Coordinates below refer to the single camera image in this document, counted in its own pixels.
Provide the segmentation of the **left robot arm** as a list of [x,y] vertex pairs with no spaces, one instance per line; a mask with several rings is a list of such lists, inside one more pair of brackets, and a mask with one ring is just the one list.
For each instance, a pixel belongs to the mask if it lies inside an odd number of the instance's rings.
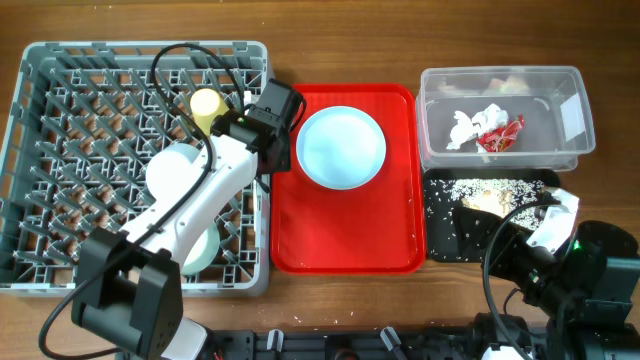
[[271,79],[258,101],[219,115],[200,158],[171,195],[81,247],[72,322],[142,359],[219,359],[213,332],[183,315],[180,271],[198,238],[242,189],[291,168],[303,95]]

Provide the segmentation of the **white tissue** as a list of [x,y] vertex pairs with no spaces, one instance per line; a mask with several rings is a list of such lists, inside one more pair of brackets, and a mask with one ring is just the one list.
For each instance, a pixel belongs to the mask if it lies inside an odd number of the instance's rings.
[[508,113],[496,104],[489,105],[473,117],[456,110],[453,118],[456,120],[456,125],[450,131],[447,150],[458,150],[462,144],[478,139],[499,127],[506,126],[509,121]]

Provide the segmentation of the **green bowl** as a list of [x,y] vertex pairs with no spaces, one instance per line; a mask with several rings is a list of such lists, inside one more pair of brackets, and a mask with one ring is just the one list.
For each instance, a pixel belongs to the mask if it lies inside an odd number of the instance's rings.
[[216,224],[212,224],[198,238],[181,269],[182,276],[191,276],[212,264],[220,250],[220,234]]

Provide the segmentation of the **light blue plate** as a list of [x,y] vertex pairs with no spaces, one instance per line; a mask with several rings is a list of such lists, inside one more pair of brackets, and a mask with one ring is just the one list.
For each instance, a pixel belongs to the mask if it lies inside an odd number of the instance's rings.
[[352,190],[373,180],[382,169],[387,143],[371,115],[355,107],[332,106],[305,120],[295,150],[302,171],[314,183]]

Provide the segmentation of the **yellow plastic cup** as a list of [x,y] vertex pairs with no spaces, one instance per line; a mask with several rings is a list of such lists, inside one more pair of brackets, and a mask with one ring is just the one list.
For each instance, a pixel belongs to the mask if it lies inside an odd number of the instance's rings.
[[206,136],[219,115],[224,115],[229,107],[222,96],[213,89],[197,90],[190,99],[190,108],[196,125]]

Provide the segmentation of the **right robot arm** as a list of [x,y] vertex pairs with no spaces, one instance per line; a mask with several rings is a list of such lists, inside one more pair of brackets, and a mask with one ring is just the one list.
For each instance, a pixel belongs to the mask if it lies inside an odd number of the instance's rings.
[[[489,306],[461,345],[468,359],[636,359],[639,332],[627,321],[639,281],[639,245],[601,221],[576,223],[579,200],[546,187],[504,217],[459,206],[460,240],[484,248],[483,291]],[[526,304],[549,318],[542,335],[498,308],[492,277],[515,284]]]

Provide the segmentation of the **red snack wrapper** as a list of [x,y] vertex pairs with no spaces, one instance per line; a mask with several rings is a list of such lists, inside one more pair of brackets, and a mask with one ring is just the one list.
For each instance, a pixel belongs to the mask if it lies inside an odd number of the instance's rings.
[[517,140],[518,134],[525,127],[522,114],[476,139],[476,143],[487,152],[504,152]]

